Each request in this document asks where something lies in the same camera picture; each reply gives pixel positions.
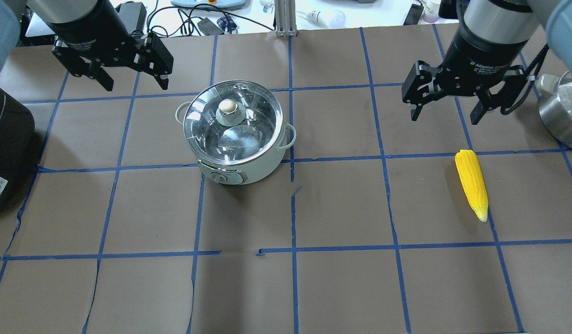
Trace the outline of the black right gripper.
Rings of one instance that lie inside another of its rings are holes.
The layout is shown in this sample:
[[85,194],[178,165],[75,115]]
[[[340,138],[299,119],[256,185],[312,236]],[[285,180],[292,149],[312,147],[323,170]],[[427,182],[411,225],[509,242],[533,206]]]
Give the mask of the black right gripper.
[[409,104],[411,121],[418,120],[423,105],[446,96],[478,97],[470,113],[472,125],[489,111],[508,108],[525,85],[524,68],[513,66],[525,44],[495,44],[468,28],[456,30],[442,63],[416,61],[403,83],[402,101]]

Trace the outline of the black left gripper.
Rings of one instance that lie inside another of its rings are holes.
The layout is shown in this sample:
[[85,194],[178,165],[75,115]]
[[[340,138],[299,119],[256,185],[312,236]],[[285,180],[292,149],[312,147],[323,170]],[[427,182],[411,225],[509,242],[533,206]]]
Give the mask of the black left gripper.
[[123,23],[53,24],[54,56],[76,77],[96,80],[112,91],[114,80],[102,66],[125,66],[155,77],[162,90],[169,88],[173,55],[154,32],[130,35]]

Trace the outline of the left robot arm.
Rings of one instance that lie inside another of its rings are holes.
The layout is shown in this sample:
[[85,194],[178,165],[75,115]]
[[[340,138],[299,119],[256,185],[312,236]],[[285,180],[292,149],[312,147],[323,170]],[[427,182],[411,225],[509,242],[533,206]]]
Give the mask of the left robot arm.
[[29,8],[55,34],[54,56],[74,77],[88,77],[112,91],[106,67],[124,66],[169,88],[173,55],[154,32],[137,37],[108,0],[0,0],[0,72],[17,46],[21,17]]

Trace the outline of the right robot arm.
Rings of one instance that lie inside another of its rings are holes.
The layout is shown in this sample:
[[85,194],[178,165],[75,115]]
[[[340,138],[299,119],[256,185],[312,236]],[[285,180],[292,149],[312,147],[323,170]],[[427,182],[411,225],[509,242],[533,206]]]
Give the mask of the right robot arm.
[[[424,105],[446,96],[478,98],[473,125],[492,110],[510,114],[548,50],[572,73],[572,0],[443,0],[439,14],[459,25],[442,63],[416,61],[403,83],[402,101],[412,121]],[[546,46],[529,67],[515,65],[539,26]]]

